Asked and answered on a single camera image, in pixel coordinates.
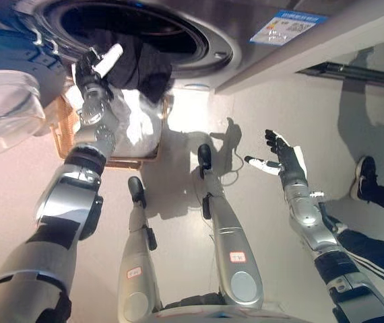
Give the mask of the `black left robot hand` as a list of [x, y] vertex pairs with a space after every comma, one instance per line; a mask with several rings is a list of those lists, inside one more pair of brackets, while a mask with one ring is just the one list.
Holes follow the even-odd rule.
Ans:
[[105, 77], [117, 64], [123, 55], [123, 47], [116, 43], [105, 53], [101, 53], [97, 46], [91, 46], [73, 65], [73, 81], [86, 99], [91, 92], [100, 91], [101, 96], [108, 100], [113, 98]]

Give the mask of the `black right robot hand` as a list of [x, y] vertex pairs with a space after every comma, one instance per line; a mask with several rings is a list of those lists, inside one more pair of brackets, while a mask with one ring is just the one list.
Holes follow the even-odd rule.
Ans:
[[262, 172], [278, 176], [283, 188], [299, 182], [306, 183], [307, 168], [300, 146], [291, 146], [281, 134], [269, 129], [265, 130], [265, 140], [278, 160], [269, 161], [247, 155], [244, 161]]

